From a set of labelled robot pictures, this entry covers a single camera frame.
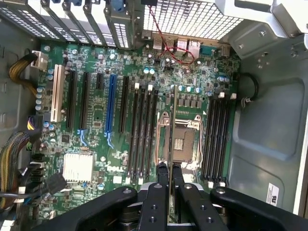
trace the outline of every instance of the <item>black pcie slot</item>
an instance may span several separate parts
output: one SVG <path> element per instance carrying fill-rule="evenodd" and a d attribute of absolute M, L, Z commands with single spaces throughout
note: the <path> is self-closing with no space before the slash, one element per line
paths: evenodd
<path fill-rule="evenodd" d="M 213 159 L 211 162 L 211 171 L 210 171 L 210 177 L 213 179 L 213 181 L 216 181 L 215 178 L 217 173 L 217 163 L 219 158 L 219 144 L 220 144 L 220 138 L 221 138 L 221 127 L 223 126 L 223 108 L 224 108 L 224 101 L 219 100 L 218 101 L 218 114 L 217 114 L 217 124 L 215 126 L 215 138 L 214 138 L 214 149 L 213 149 Z"/>
<path fill-rule="evenodd" d="M 221 179 L 222 178 L 222 171 L 223 171 L 223 165 L 224 165 L 224 162 L 225 162 L 225 157 L 226 157 L 226 147 L 227 147 L 227 141 L 228 141 L 228 126 L 229 126 L 229 121 L 230 121 L 230 113 L 231 113 L 231 101 L 228 101 L 226 103 L 226 123 L 224 124 L 224 133 L 223 133 L 223 137 L 222 137 L 222 143 L 223 143 L 223 146 L 222 146 L 222 159 L 219 163 L 219 178 Z"/>
<path fill-rule="evenodd" d="M 211 116 L 212 116 L 212 110 L 213 110 L 213 100 L 209 100 L 208 105 L 208 111 L 207 111 L 207 119 L 206 119 L 206 130 L 205 130 L 205 144 L 203 149 L 203 162 L 202 162 L 202 170 L 201 170 L 201 179 L 204 180 L 208 168 L 208 155 L 207 155 L 207 149 L 208 144 L 210 140 L 209 131 L 210 131 L 210 125 L 211 125 Z"/>
<path fill-rule="evenodd" d="M 228 122 L 228 118 L 226 117 L 227 115 L 227 101 L 224 100 L 222 102 L 222 109 L 221 109 L 221 126 L 220 126 L 220 130 L 219 130 L 219 145 L 218 145 L 218 151 L 217 151 L 217 161 L 215 162 L 215 169 L 214 169 L 214 178 L 216 180 L 220 180 L 219 179 L 219 166 L 221 164 L 222 158 L 223 158 L 223 134 L 224 134 L 224 129 L 225 129 L 225 125 Z"/>
<path fill-rule="evenodd" d="M 210 132 L 210 144 L 209 144 L 209 168 L 207 169 L 206 178 L 207 180 L 212 180 L 211 170 L 212 170 L 212 162 L 215 156 L 214 153 L 214 144 L 215 144 L 215 131 L 218 126 L 218 112 L 219 112 L 219 101 L 215 100 L 215 107 L 213 111 L 213 123 L 211 125 L 211 132 Z"/>
<path fill-rule="evenodd" d="M 143 136 L 142 136 L 142 149 L 141 149 L 141 169 L 140 169 L 140 173 L 142 174 L 142 176 L 144 175 L 144 156 L 145 156 L 145 147 L 146 147 L 146 135 L 148 134 L 148 130 L 149 130 L 149 125 L 148 125 L 148 120 L 149 120 L 149 115 L 150 115 L 150 102 L 151 102 L 151 93 L 149 92 L 149 94 L 147 95 L 146 99 L 145 99 L 145 120 L 144 120 L 144 128 L 143 128 Z"/>
<path fill-rule="evenodd" d="M 144 104 L 144 96 L 145 96 L 145 89 L 141 89 L 141 97 L 140 97 L 140 111 L 139 111 L 139 118 L 138 118 L 138 126 L 137 126 L 137 139 L 136 139 L 136 152 L 135 152 L 135 164 L 134 164 L 134 176 L 135 179 L 138 175 L 138 161 L 139 161 L 139 151 L 142 143 L 140 143 L 141 138 L 141 128 L 142 128 L 142 117 L 143 117 L 143 104 Z"/>
<path fill-rule="evenodd" d="M 128 85 L 129 85 L 129 77 L 123 77 L 123 87 L 122 87 L 122 98 L 121 98 L 121 108 L 120 108 L 120 126 L 119 132 L 125 132 L 126 125 L 126 109 L 128 104 Z"/>
<path fill-rule="evenodd" d="M 152 148 L 153 148 L 153 137 L 154 137 L 154 127 L 155 127 L 155 115 L 156 115 L 156 105 L 158 98 L 158 90 L 154 90 L 153 103 L 151 107 L 151 123 L 150 123 L 150 138 L 149 138 L 149 152 L 148 152 L 148 162 L 146 165 L 146 177 L 150 175 L 150 163 L 152 159 Z"/>
<path fill-rule="evenodd" d="M 135 131 L 136 131 L 136 120 L 137 120 L 137 110 L 138 110 L 138 97 L 139 97 L 139 90 L 135 90 L 135 95 L 134 95 L 134 103 L 133 103 L 133 113 L 132 113 L 132 124 L 131 124 L 131 130 L 130 130 L 130 142 L 129 142 L 129 152 L 128 152 L 128 165 L 127 165 L 127 170 L 128 174 L 133 174 L 133 167 L 132 165 L 132 159 L 133 159 L 133 154 L 134 154 L 134 139 L 135 139 Z"/>
<path fill-rule="evenodd" d="M 97 73 L 96 75 L 96 90 L 102 90 L 103 89 L 103 74 Z"/>
<path fill-rule="evenodd" d="M 66 128 L 72 129 L 74 126 L 74 114 L 76 107 L 77 97 L 77 75 L 76 71 L 71 71 L 69 76 L 69 87 L 68 87 L 68 110 L 66 116 Z"/>
<path fill-rule="evenodd" d="M 90 74 L 83 75 L 79 129 L 87 128 Z"/>

